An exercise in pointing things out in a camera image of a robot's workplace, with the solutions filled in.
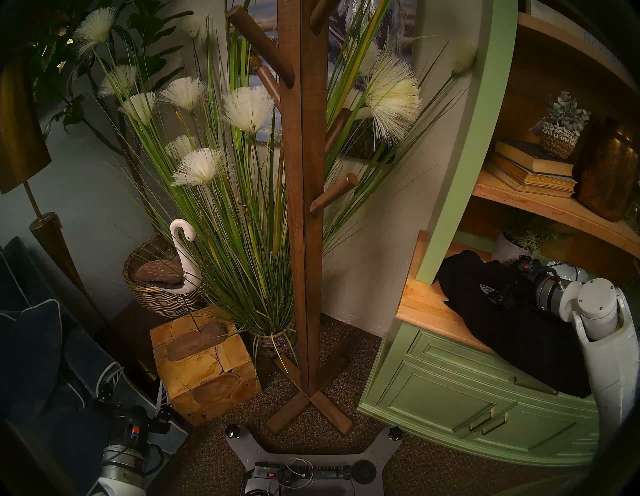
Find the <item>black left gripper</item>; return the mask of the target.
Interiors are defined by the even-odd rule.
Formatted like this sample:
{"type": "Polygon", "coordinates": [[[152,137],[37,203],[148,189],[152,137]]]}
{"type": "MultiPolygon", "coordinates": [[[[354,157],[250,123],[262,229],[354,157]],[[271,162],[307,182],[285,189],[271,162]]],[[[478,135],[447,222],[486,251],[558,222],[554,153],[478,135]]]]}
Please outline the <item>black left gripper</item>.
{"type": "MultiPolygon", "coordinates": [[[[117,362],[103,370],[97,382],[98,400],[111,400],[122,374],[123,367],[117,362]]],[[[146,409],[139,405],[124,408],[121,404],[105,401],[97,403],[97,411],[109,420],[108,446],[146,448],[149,445],[149,434],[168,433],[173,408],[165,384],[159,383],[154,417],[149,417],[146,409]]]]}

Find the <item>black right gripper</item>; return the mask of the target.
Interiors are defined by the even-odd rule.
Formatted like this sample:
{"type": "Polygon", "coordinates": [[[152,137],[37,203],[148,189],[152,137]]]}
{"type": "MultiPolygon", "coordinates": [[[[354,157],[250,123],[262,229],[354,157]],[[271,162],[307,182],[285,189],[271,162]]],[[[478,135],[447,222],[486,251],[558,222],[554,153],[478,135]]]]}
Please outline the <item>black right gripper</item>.
{"type": "Polygon", "coordinates": [[[518,302],[527,302],[541,308],[541,284],[548,279],[549,272],[543,267],[540,258],[520,256],[500,262],[512,279],[501,290],[488,285],[479,284],[480,289],[488,296],[489,301],[502,308],[510,308],[518,302]]]}

